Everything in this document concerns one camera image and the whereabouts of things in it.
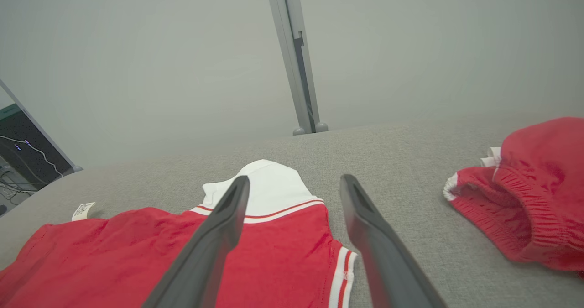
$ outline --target white wall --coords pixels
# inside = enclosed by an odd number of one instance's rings
[[[0,78],[84,168],[298,127],[268,0],[0,0]]]
[[[321,121],[584,106],[584,0],[301,0]]]
[[[4,89],[0,88],[0,109],[8,107],[12,104],[14,104],[14,100],[10,98]]]

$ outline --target red fabric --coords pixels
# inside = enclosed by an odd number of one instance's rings
[[[0,307],[139,307],[204,218],[145,208],[44,225],[0,272]],[[244,224],[217,307],[327,307],[340,248],[323,204]]]
[[[452,205],[507,258],[584,271],[584,119],[515,131],[498,168],[457,174]]]

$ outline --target white trim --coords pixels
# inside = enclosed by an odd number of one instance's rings
[[[442,194],[444,197],[450,202],[456,200],[456,196],[452,194],[452,192],[459,187],[459,174],[458,172],[455,173],[452,177],[449,177],[446,181],[446,185],[444,185],[444,189],[442,190]]]
[[[347,286],[344,288],[344,296],[343,296],[343,308],[349,308],[349,299],[351,296],[351,289],[353,287],[353,281],[355,280],[355,275],[353,273],[353,266],[355,265],[355,258],[357,258],[357,254],[355,252],[350,251],[349,256],[349,266],[346,273],[347,277]]]
[[[501,159],[501,148],[500,147],[489,147],[486,152],[486,156]]]
[[[494,157],[484,157],[480,159],[480,166],[483,168],[490,168],[498,165]]]
[[[250,179],[246,216],[271,216],[298,204],[320,200],[306,188],[298,171],[276,162],[258,160],[244,166],[231,179],[204,184],[205,198],[200,206],[213,210],[233,180],[241,175],[246,175]]]
[[[323,200],[321,200],[320,198],[314,198],[313,199],[315,202],[307,202],[306,204],[299,204],[298,206],[291,208],[291,209],[287,209],[284,210],[282,212],[278,212],[276,214],[272,214],[270,216],[266,216],[266,217],[260,217],[260,218],[249,218],[246,217],[244,219],[244,224],[259,224],[259,223],[265,223],[268,221],[272,221],[275,219],[278,219],[280,217],[286,216],[290,213],[294,213],[296,211],[300,211],[302,209],[308,208],[309,206],[313,206],[313,205],[317,205],[317,204],[323,204],[324,202]],[[201,206],[196,206],[194,207],[192,210],[192,212],[198,213],[198,214],[202,214],[203,216],[208,216],[209,214],[211,214],[211,211],[203,209]]]
[[[336,268],[330,284],[329,308],[338,308],[339,306],[340,287],[342,287],[344,281],[344,259],[348,252],[348,248],[342,246],[336,259]]]
[[[491,178],[492,181],[495,181],[495,175],[497,174],[497,171],[499,171],[499,163],[497,164],[495,171],[493,171],[493,177]]]
[[[349,262],[347,263],[347,270],[344,270],[344,261],[349,254]],[[351,289],[353,288],[353,281],[355,280],[355,275],[353,273],[353,267],[355,265],[355,258],[357,254],[355,252],[349,251],[348,248],[342,246],[339,250],[339,256],[336,259],[336,267],[334,269],[334,276],[332,278],[332,283],[330,284],[330,295],[329,295],[329,308],[338,308],[340,299],[340,290],[344,285],[343,301],[340,303],[342,308],[349,307],[349,299],[351,296]]]

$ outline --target gray table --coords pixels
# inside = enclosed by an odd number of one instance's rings
[[[88,169],[52,183],[0,218],[0,268],[13,262],[40,225],[71,220],[79,204],[96,202],[90,217],[146,206],[181,213],[202,202],[203,183],[226,180],[265,158],[298,170],[325,201],[333,235],[352,249],[339,177],[355,175],[451,308],[581,308],[584,281],[509,262],[442,197],[446,179],[458,169],[478,165],[489,146],[500,146],[515,129],[551,116],[557,115],[376,125]],[[360,258],[355,277],[350,305],[370,307]]]

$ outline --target clothing tag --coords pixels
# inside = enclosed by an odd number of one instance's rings
[[[89,208],[94,206],[95,202],[81,204],[75,212],[73,212],[73,217],[71,217],[71,221],[83,220],[87,219],[87,212]]]

